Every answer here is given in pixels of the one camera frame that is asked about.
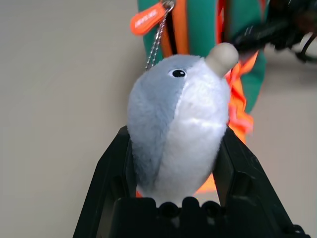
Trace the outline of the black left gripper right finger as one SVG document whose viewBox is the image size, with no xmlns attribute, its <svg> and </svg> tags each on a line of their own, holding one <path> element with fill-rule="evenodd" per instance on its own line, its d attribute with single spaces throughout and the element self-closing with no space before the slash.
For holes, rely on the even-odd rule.
<svg viewBox="0 0 317 238">
<path fill-rule="evenodd" d="M 228 128 L 213 177 L 234 238 L 307 238 L 292 223 L 259 160 Z"/>
</svg>

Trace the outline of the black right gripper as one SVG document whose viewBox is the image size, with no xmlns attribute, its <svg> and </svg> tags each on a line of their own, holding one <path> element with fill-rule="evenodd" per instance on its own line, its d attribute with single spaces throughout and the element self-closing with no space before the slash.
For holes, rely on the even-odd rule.
<svg viewBox="0 0 317 238">
<path fill-rule="evenodd" d="M 271 0 L 269 17 L 284 21 L 250 25 L 234 36 L 236 49 L 259 49 L 281 36 L 276 49 L 292 48 L 309 33 L 317 36 L 317 2 L 315 0 Z"/>
</svg>

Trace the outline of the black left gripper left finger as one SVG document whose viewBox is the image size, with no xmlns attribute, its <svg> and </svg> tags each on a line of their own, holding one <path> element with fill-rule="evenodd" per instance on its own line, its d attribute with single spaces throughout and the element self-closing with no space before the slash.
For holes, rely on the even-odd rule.
<svg viewBox="0 0 317 238">
<path fill-rule="evenodd" d="M 116 200 L 135 194 L 131 141 L 124 126 L 96 165 L 73 237 L 107 238 Z"/>
</svg>

